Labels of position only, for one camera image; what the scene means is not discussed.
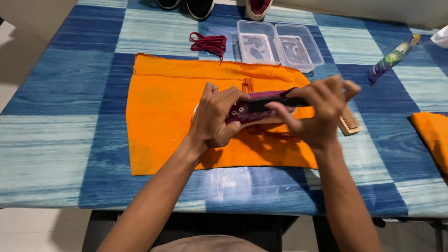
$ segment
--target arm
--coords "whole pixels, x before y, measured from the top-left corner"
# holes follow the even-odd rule
[[[325,209],[333,235],[343,252],[381,251],[378,234],[342,156],[336,130],[339,116],[360,87],[340,76],[317,80],[291,91],[289,97],[303,97],[314,107],[315,116],[296,120],[280,103],[269,103],[291,133],[313,150],[319,167]]]
[[[238,132],[239,122],[225,125],[238,100],[250,96],[236,87],[218,92],[207,83],[193,126],[168,161],[135,196],[98,248],[99,252],[147,252],[159,236],[193,172],[208,148],[223,147]]]

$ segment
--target brush bristles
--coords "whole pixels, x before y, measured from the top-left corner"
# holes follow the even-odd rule
[[[344,111],[342,111],[341,117],[349,129],[354,129],[360,126],[359,122],[356,119],[356,116],[353,114],[349,107],[345,107]]]

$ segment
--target wooden brush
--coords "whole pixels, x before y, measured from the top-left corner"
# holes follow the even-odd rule
[[[348,106],[346,106],[344,111],[342,111],[342,115],[339,117],[338,126],[344,136],[353,135],[361,131],[361,128],[359,127],[360,124],[357,121],[356,116]]]

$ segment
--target black brush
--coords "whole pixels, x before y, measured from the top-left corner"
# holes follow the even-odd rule
[[[263,112],[269,111],[264,105],[270,102],[280,102],[281,104],[289,107],[309,107],[310,105],[305,101],[305,99],[300,97],[285,98],[283,96],[271,96],[265,98],[252,99],[247,102],[247,107],[249,112]]]

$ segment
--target hand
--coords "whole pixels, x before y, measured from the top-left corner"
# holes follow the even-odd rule
[[[218,92],[215,84],[207,82],[188,134],[207,148],[226,146],[241,125],[238,121],[228,125],[224,122],[231,106],[238,100],[250,100],[250,95],[237,87]]]
[[[313,118],[297,120],[278,102],[268,103],[266,107],[275,110],[288,125],[289,131],[305,141],[314,151],[337,141],[339,116],[347,102],[360,90],[361,87],[355,83],[342,81],[339,75],[333,75],[325,80],[315,80],[306,87],[295,88],[286,95],[305,98],[314,107]]]

